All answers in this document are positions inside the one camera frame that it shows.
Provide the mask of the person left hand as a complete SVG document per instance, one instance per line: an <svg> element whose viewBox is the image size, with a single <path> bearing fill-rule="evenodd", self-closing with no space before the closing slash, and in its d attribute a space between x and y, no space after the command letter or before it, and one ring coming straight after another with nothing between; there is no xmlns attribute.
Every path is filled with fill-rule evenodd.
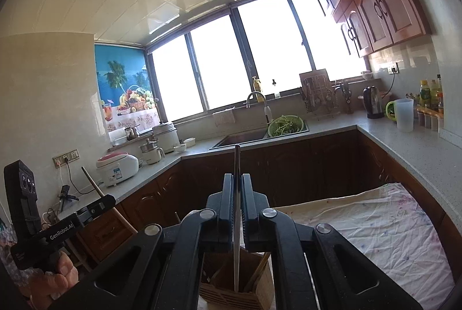
<svg viewBox="0 0 462 310"><path fill-rule="evenodd" d="M68 255L60 252L58 273L37 273L29 280L30 301L34 309L47 309L58 295L78 283L78 271Z"/></svg>

